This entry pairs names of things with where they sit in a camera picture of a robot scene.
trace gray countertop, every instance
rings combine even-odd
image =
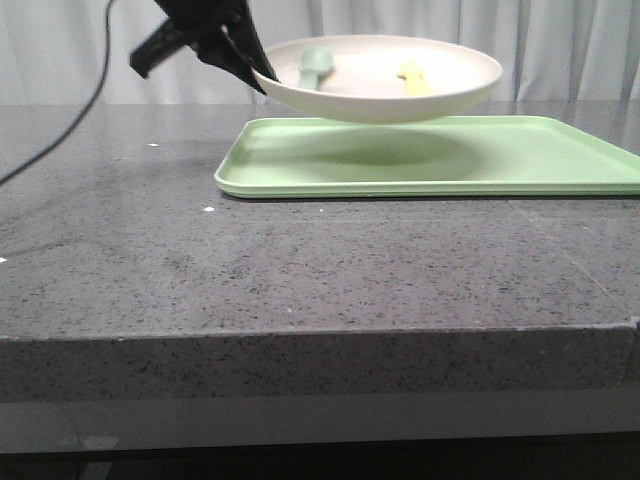
[[[1,107],[3,170],[75,111]],[[640,103],[487,103],[636,154]],[[102,106],[0,192],[0,401],[640,381],[638,198],[246,201],[279,106]]]

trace green tray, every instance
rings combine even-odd
[[[545,117],[261,119],[247,123],[215,179],[245,198],[637,195],[640,158]]]

